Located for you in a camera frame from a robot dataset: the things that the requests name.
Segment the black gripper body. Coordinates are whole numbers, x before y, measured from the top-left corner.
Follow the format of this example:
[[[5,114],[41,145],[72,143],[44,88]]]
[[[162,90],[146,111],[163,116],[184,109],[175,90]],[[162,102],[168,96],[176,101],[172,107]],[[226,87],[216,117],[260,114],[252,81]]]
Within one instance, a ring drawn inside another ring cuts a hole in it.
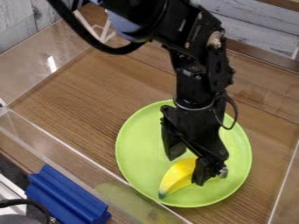
[[[230,158],[220,139],[226,106],[226,101],[216,97],[203,104],[175,99],[172,106],[160,107],[162,120],[167,119],[180,132],[186,149],[190,149],[198,158],[206,158],[215,164],[216,176],[227,168],[226,161]]]

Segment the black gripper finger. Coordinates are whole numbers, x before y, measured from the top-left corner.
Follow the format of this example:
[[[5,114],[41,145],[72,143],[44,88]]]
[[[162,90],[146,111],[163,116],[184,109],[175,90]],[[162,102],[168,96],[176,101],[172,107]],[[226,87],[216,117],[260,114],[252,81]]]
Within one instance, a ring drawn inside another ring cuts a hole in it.
[[[182,136],[180,132],[170,123],[170,121],[167,119],[163,119],[162,120],[163,148],[164,148],[164,154],[171,161],[174,161],[187,151],[180,136]]]
[[[195,161],[195,169],[191,176],[191,182],[198,186],[203,186],[206,181],[215,178],[218,175],[215,164],[206,159],[199,157]]]

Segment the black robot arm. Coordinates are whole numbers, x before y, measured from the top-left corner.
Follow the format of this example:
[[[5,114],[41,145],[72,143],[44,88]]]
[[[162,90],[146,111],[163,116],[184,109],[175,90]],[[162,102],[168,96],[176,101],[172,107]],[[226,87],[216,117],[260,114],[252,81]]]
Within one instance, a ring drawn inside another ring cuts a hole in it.
[[[228,170],[230,153],[220,140],[226,88],[234,83],[222,22],[192,0],[100,0],[123,37],[156,40],[167,49],[176,73],[172,106],[162,106],[167,157],[196,156],[191,181],[198,185]]]

